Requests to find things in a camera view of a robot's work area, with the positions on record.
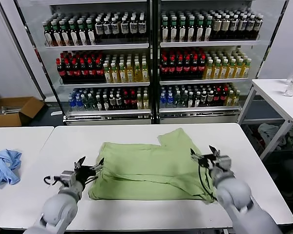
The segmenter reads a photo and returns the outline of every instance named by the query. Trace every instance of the black cable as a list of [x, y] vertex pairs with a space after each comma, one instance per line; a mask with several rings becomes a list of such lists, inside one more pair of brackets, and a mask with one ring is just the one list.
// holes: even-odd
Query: black cable
[[202, 184], [203, 189], [206, 191], [206, 193], [208, 195], [210, 195], [211, 198], [213, 198], [213, 199], [215, 199], [217, 201], [217, 198], [215, 198], [212, 193], [209, 193], [209, 191], [207, 191], [206, 187], [204, 186], [203, 181], [202, 181], [202, 177], [201, 177], [201, 170], [200, 170], [200, 168], [201, 168], [201, 166], [199, 165], [199, 178], [200, 178], [200, 181], [201, 181], [201, 184]]

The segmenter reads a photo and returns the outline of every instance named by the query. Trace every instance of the cardboard box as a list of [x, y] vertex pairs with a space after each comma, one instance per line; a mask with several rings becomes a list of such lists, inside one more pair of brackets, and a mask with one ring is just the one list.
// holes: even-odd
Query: cardboard box
[[2, 106], [20, 107], [21, 111], [0, 115], [0, 127], [20, 127], [28, 124], [44, 106], [44, 103], [35, 97], [12, 97], [1, 98], [0, 109]]

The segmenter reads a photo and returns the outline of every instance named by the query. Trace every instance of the water bottle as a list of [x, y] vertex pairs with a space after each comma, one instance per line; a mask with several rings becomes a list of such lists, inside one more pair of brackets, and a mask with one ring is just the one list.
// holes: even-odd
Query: water bottle
[[168, 94], [168, 100], [167, 100], [167, 108], [173, 108], [174, 104], [174, 97], [172, 96], [172, 93]]
[[161, 93], [161, 98], [160, 98], [160, 108], [166, 108], [166, 97], [165, 93]]

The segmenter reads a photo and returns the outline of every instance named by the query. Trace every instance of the blue cloth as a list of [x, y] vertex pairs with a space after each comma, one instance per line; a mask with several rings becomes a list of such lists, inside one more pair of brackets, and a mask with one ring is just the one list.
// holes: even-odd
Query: blue cloth
[[12, 170], [17, 169], [21, 165], [21, 153], [14, 150], [0, 151], [0, 183], [8, 182], [13, 185], [19, 182], [18, 178]]

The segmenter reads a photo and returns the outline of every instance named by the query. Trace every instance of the white wall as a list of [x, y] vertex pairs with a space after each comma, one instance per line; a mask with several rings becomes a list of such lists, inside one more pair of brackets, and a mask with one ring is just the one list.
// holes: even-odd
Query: white wall
[[290, 0], [259, 78], [285, 79], [292, 71], [293, 0]]
[[0, 98], [26, 96], [42, 99], [0, 13]]

